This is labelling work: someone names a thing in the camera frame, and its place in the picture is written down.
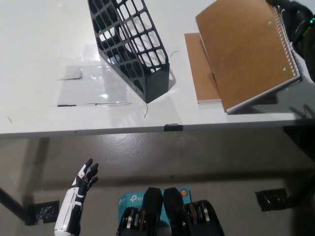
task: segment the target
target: prosthetic hand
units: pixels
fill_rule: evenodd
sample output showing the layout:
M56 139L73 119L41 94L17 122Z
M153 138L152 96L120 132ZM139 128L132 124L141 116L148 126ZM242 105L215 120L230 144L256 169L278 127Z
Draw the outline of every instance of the prosthetic hand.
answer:
M315 82L315 15L306 6L290 0L266 0L278 7L289 41L305 61Z
M83 203L88 190L98 177L98 164L91 168L93 160L90 159L76 176L70 189L68 189L61 206L55 225L55 236L78 236L80 234L80 220Z

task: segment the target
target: table surface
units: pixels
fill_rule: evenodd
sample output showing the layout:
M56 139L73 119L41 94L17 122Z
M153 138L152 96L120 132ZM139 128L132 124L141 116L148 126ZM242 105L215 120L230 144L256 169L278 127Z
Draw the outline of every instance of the table surface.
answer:
M184 33L212 0L145 0L171 65L171 90L146 105L100 60L87 0L11 0L0 3L0 138L292 125L312 119L315 85L278 92L276 105L227 115L221 104L198 105ZM302 0L315 10L313 0ZM80 81L66 80L83 74ZM76 104L76 107L58 107Z

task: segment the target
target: spiral notebook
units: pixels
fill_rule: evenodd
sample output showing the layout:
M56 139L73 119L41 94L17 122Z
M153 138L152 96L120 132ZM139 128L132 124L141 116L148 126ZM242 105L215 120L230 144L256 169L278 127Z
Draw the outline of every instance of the spiral notebook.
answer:
M217 0L196 21L228 114L300 79L281 16L265 0Z

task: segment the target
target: black plastic file organizer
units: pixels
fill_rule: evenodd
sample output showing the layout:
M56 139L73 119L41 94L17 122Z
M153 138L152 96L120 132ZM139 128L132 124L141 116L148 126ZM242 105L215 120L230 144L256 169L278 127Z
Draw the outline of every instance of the black plastic file organizer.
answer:
M168 56L144 1L88 2L100 55L146 103L168 92Z

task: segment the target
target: brown notebook cover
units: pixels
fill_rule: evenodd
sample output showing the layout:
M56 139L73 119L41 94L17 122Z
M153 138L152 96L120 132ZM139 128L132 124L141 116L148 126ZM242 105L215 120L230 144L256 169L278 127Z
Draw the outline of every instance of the brown notebook cover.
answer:
M216 81L199 33L185 34L188 57L199 104L220 102Z
M300 78L282 19L265 0L217 0L196 21L227 113Z

